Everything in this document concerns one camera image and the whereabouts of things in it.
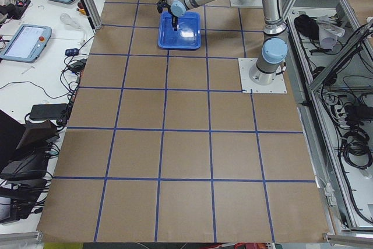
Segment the blue plastic tray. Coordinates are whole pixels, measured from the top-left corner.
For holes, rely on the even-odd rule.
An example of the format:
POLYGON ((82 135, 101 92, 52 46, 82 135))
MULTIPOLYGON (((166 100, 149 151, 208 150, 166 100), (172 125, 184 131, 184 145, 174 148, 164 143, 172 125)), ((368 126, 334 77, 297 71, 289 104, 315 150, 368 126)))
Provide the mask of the blue plastic tray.
POLYGON ((171 15, 163 12, 160 17, 158 46, 169 50, 197 50, 201 46, 200 15, 187 12, 178 18, 178 27, 172 26, 171 15))

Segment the yellow screwdriver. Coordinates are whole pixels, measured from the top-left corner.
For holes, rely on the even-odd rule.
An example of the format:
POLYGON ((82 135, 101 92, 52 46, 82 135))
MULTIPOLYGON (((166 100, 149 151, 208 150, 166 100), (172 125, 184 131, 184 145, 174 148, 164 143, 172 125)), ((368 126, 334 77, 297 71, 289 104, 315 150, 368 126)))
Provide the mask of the yellow screwdriver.
POLYGON ((81 8, 77 8, 76 9, 80 14, 82 14, 82 15, 87 15, 87 13, 86 13, 86 11, 84 10, 84 9, 81 9, 81 8))

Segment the small blue device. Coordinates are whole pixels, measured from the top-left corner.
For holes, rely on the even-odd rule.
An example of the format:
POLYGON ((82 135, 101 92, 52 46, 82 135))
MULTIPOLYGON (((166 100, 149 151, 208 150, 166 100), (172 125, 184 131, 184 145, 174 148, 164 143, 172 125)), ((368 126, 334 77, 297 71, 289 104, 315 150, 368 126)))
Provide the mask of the small blue device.
POLYGON ((65 56, 66 57, 73 57, 79 54, 78 48, 69 48, 65 50, 65 56))

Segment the brown paper table mat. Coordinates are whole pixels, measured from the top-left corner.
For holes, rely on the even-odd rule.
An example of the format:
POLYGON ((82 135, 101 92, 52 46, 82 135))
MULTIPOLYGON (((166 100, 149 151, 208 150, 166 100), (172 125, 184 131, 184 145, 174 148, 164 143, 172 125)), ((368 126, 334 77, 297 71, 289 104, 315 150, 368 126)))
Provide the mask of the brown paper table mat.
POLYGON ((38 224, 45 242, 319 242, 293 94, 157 44, 158 0, 106 0, 38 224))

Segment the teach pendant near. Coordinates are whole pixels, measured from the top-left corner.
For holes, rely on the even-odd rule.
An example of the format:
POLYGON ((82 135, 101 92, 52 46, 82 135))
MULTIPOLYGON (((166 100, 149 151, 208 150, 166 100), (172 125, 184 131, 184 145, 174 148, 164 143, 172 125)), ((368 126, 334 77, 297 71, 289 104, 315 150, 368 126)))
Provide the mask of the teach pendant near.
POLYGON ((33 24, 22 24, 10 42, 1 51, 1 59, 33 63, 45 49, 52 28, 33 24))

